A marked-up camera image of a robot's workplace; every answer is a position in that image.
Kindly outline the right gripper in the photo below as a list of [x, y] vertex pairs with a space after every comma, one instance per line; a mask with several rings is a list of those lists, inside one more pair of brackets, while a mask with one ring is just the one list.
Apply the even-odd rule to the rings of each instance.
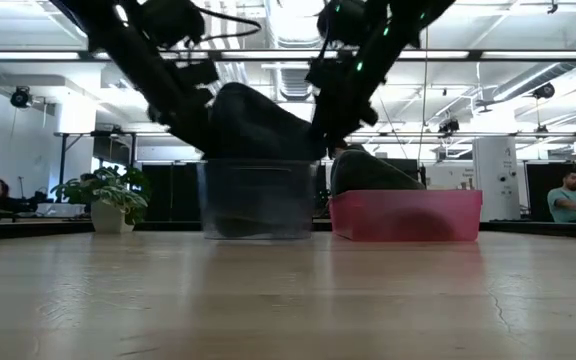
[[335, 157], [338, 140], [358, 130], [362, 124], [373, 126], [378, 114], [369, 101], [353, 102], [331, 91], [320, 90], [315, 96], [311, 122], [311, 158]]

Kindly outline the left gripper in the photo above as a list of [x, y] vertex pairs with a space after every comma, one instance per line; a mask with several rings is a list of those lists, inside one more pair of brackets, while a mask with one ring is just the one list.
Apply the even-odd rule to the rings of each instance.
[[162, 86], [147, 95], [147, 114], [152, 122], [167, 126], [171, 135], [202, 150], [205, 158], [216, 158], [221, 145], [213, 107], [208, 105], [213, 99], [205, 88]]

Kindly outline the blue denim jeans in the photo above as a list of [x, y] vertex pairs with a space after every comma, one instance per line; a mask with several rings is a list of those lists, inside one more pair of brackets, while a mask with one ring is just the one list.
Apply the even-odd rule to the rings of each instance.
[[319, 160], [311, 158], [310, 123], [247, 85], [224, 85], [212, 107], [221, 145], [216, 158]]

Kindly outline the olive green cap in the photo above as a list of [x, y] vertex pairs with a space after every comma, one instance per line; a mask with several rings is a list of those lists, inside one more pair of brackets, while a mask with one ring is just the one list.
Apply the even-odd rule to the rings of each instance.
[[328, 149], [333, 160], [330, 192], [333, 197], [354, 190], [423, 190], [424, 185], [397, 167], [374, 157], [362, 145], [340, 142]]

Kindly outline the ceiling air vent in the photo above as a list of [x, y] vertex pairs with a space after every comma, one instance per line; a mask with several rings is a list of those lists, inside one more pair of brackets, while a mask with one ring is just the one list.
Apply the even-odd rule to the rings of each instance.
[[311, 84], [306, 81], [307, 69], [280, 69], [279, 92], [287, 101], [306, 101], [312, 94]]

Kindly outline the black partition panel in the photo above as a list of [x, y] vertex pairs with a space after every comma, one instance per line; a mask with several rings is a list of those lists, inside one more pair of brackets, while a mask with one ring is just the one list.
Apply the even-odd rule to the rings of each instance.
[[186, 164], [143, 165], [151, 195], [146, 221], [176, 222], [200, 220], [197, 166]]
[[554, 222], [548, 207], [547, 194], [562, 185], [565, 174], [576, 172], [576, 163], [542, 163], [527, 165], [528, 198], [531, 218], [539, 222]]

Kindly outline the black rectangular monitor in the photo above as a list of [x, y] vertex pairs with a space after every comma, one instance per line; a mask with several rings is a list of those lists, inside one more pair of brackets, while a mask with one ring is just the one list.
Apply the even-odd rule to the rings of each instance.
[[395, 180], [419, 182], [419, 168], [417, 161], [414, 159], [384, 159], [391, 170], [388, 174]]

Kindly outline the pink plastic bin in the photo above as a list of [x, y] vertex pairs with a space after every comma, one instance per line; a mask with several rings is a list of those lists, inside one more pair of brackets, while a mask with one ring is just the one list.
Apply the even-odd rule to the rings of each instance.
[[335, 235], [355, 242], [474, 242], [479, 190], [353, 190], [331, 199]]

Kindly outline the green leafy plant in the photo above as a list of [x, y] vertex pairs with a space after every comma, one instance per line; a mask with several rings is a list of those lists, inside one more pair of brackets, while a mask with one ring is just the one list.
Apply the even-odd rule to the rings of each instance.
[[136, 225], [145, 218], [152, 189], [140, 169], [130, 167], [120, 174], [114, 166], [82, 174], [56, 185], [51, 192], [69, 204], [85, 205], [89, 214], [94, 203], [109, 205], [124, 216], [127, 225]]

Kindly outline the white plant pot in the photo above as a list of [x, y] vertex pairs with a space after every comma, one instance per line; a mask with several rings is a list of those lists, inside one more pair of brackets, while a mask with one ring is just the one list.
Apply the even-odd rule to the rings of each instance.
[[91, 204], [91, 220], [94, 229], [102, 234], [121, 234], [131, 232], [133, 225], [128, 225], [125, 214], [103, 201], [95, 201]]

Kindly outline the white printed sign board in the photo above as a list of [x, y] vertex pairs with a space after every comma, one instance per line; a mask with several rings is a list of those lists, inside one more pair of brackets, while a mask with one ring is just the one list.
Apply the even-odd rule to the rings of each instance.
[[474, 190], [475, 171], [472, 166], [434, 164], [426, 167], [426, 187], [429, 190]]

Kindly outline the white round column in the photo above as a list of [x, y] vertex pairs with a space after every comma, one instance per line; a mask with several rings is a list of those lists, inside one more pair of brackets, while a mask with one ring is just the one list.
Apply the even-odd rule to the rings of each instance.
[[482, 192], [482, 222], [518, 220], [520, 197], [513, 137], [484, 137], [473, 142], [475, 183]]

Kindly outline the black metal frame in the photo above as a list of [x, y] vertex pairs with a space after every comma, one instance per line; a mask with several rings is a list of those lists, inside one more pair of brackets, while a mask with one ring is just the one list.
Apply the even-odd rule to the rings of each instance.
[[[91, 133], [59, 133], [57, 137], [65, 141], [64, 148], [68, 150], [82, 138], [107, 138], [109, 141], [117, 140], [134, 151], [137, 147], [151, 147], [155, 154], [135, 155], [134, 161], [181, 161], [189, 162], [199, 154], [182, 140], [164, 132], [102, 132]], [[386, 146], [398, 148], [398, 154], [412, 159], [417, 151], [418, 158], [426, 160], [426, 150], [431, 152], [444, 152], [449, 159], [457, 159], [472, 151], [476, 140], [484, 138], [510, 138], [517, 149], [545, 149], [549, 145], [571, 152], [576, 156], [576, 131], [574, 132], [363, 132], [349, 136], [346, 142], [371, 146], [380, 151]]]

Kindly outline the overhead rig frame bar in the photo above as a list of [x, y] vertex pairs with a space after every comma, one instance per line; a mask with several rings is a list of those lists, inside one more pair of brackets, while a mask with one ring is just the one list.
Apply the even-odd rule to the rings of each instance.
[[[307, 62], [316, 50], [203, 50], [165, 51], [167, 60], [206, 59], [220, 62]], [[105, 52], [1, 50], [0, 62], [109, 62]], [[404, 50], [401, 62], [576, 62], [576, 50]]]

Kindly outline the black table rail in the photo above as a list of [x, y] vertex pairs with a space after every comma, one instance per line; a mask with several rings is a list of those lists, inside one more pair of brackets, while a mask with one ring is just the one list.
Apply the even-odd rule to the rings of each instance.
[[[199, 222], [145, 222], [138, 224], [137, 231], [199, 231]], [[555, 224], [544, 222], [482, 222], [479, 230], [484, 232], [517, 233], [554, 237], [576, 238], [576, 224]], [[57, 219], [56, 221], [40, 221], [39, 219], [17, 219], [0, 221], [0, 240], [24, 237], [41, 237], [52, 235], [66, 235], [90, 233], [94, 231], [91, 221], [70, 221]]]

